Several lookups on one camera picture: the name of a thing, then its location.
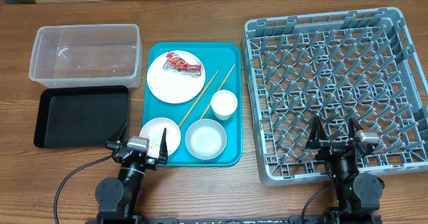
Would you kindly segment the red snack wrapper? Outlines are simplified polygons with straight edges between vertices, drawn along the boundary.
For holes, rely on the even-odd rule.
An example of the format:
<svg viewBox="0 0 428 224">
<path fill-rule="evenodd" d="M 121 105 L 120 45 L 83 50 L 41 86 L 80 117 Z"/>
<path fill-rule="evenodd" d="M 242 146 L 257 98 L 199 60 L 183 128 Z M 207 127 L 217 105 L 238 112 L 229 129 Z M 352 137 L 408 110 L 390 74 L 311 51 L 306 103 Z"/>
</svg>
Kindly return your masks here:
<svg viewBox="0 0 428 224">
<path fill-rule="evenodd" d="M 180 55 L 173 51 L 167 53 L 163 68 L 166 70 L 175 70 L 193 76 L 201 76 L 202 72 L 201 64 L 189 64 Z"/>
</svg>

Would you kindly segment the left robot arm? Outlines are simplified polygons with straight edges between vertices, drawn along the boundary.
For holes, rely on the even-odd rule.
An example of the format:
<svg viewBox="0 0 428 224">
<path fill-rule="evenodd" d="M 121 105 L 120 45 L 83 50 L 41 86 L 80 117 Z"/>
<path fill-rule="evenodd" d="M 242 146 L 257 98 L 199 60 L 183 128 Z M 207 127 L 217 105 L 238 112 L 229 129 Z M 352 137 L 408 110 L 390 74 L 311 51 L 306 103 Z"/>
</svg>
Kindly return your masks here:
<svg viewBox="0 0 428 224">
<path fill-rule="evenodd" d="M 145 171 L 155 171 L 159 164 L 168 160 L 167 130 L 162 131 L 157 157 L 149 155 L 149 139 L 133 136 L 125 141 L 127 123 L 107 141 L 111 158 L 121 165 L 117 177 L 102 180 L 95 190 L 98 202 L 97 223 L 149 223 L 149 219 L 136 210 Z"/>
</svg>

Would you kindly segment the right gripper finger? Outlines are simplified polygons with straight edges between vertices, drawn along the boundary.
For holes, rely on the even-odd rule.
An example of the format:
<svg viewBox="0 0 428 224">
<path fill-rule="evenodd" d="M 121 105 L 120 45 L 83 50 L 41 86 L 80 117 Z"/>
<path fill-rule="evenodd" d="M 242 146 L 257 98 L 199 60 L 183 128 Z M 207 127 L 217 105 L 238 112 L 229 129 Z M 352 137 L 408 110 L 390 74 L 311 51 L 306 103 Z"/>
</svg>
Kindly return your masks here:
<svg viewBox="0 0 428 224">
<path fill-rule="evenodd" d="M 360 124 L 354 119 L 348 119 L 348 141 L 359 143 L 361 141 L 361 131 L 362 127 Z"/>
<path fill-rule="evenodd" d="M 323 125 L 318 116 L 314 116 L 311 131 L 306 142 L 306 149 L 324 148 L 328 140 Z"/>
</svg>

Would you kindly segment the grey bowl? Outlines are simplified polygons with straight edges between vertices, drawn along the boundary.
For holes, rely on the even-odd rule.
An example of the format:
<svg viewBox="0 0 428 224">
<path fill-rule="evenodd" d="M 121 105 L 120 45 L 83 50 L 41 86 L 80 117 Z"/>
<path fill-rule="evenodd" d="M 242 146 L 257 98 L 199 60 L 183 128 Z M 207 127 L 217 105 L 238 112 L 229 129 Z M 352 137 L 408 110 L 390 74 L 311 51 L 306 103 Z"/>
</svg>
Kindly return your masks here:
<svg viewBox="0 0 428 224">
<path fill-rule="evenodd" d="M 227 144 L 227 134 L 215 120 L 201 119 L 188 128 L 185 146 L 192 156 L 200 160 L 217 158 Z"/>
</svg>

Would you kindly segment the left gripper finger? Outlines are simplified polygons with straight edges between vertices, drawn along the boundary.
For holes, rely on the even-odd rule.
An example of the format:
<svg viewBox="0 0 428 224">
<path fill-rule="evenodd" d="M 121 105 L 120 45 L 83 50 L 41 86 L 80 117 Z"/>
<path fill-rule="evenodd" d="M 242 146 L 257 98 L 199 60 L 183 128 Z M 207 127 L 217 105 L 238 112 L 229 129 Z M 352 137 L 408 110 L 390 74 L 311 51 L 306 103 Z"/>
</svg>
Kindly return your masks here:
<svg viewBox="0 0 428 224">
<path fill-rule="evenodd" d="M 158 163 L 167 164 L 167 161 L 168 161 L 167 129 L 164 128 L 160 146 L 159 146 Z"/>
<path fill-rule="evenodd" d="M 116 144 L 123 143 L 128 136 L 128 123 L 124 122 L 121 129 L 118 131 L 118 136 L 116 138 Z"/>
</svg>

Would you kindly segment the white paper cup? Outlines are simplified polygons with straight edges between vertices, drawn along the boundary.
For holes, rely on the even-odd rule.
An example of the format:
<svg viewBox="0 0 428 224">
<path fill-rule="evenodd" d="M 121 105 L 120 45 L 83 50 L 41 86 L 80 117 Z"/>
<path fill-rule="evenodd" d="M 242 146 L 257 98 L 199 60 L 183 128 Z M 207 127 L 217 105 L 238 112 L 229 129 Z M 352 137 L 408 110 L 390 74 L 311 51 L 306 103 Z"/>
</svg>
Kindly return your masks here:
<svg viewBox="0 0 428 224">
<path fill-rule="evenodd" d="M 229 90 L 219 90 L 211 98 L 214 115 L 220 120 L 229 119 L 236 111 L 237 106 L 237 97 Z"/>
</svg>

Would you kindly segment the pink bowl with rice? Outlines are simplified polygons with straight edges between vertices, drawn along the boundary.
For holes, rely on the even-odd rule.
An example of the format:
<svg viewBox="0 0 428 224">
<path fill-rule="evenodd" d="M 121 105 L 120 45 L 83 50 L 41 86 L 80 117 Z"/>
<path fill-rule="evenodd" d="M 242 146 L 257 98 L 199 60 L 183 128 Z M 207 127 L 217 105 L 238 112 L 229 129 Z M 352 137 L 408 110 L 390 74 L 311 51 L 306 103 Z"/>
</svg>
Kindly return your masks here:
<svg viewBox="0 0 428 224">
<path fill-rule="evenodd" d="M 174 153 L 181 141 L 181 131 L 178 125 L 168 118 L 155 118 L 148 121 L 140 131 L 140 137 L 149 139 L 148 154 L 153 157 L 159 156 L 163 130 L 167 129 L 166 143 L 168 155 Z"/>
</svg>

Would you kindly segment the wooden chopstick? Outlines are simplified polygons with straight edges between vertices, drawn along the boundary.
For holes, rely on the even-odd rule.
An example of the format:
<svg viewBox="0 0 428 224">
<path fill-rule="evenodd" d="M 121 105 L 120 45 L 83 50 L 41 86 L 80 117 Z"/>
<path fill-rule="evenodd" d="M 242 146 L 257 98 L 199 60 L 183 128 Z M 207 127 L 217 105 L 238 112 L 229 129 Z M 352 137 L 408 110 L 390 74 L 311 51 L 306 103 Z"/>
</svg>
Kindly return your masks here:
<svg viewBox="0 0 428 224">
<path fill-rule="evenodd" d="M 187 113 L 185 114 L 185 116 L 183 117 L 183 119 L 179 122 L 178 127 L 180 128 L 183 123 L 185 122 L 185 120 L 188 118 L 189 114 L 193 111 L 193 109 L 195 108 L 195 106 L 197 105 L 197 103 L 199 102 L 199 100 L 201 99 L 201 97 L 203 96 L 203 94 L 206 92 L 206 90 L 208 89 L 208 87 L 211 85 L 212 81 L 216 78 L 217 74 L 219 73 L 219 70 L 217 70 L 213 77 L 209 80 L 209 82 L 207 83 L 207 85 L 202 89 L 201 93 L 198 95 L 197 99 L 193 102 L 193 105 L 189 108 L 189 110 L 187 111 Z"/>
<path fill-rule="evenodd" d="M 224 86 L 224 84 L 226 83 L 226 81 L 228 80 L 229 76 L 231 75 L 233 69 L 235 68 L 235 64 L 232 65 L 231 69 L 229 70 L 228 74 L 225 76 L 224 80 L 222 81 L 221 85 L 218 87 L 217 92 L 220 91 L 222 89 L 222 87 Z M 206 107 L 206 109 L 204 110 L 204 112 L 202 113 L 200 120 L 203 119 L 206 115 L 206 113 L 208 112 L 208 110 L 211 107 L 211 101 L 209 103 L 209 105 Z"/>
</svg>

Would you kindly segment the large white plate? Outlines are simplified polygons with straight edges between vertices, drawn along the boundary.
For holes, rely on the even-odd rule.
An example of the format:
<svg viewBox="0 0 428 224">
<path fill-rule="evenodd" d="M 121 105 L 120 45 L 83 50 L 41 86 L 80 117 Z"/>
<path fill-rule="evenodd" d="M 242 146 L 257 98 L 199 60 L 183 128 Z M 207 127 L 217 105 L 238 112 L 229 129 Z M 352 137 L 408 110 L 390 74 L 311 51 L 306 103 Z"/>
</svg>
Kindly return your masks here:
<svg viewBox="0 0 428 224">
<path fill-rule="evenodd" d="M 160 54 L 149 66 L 147 84 L 151 93 L 159 100 L 169 104 L 180 104 L 194 98 L 204 87 L 206 73 L 201 60 L 194 54 L 173 50 L 189 64 L 201 64 L 201 76 L 184 74 L 175 70 L 166 70 L 163 65 L 166 61 L 166 51 Z"/>
</svg>

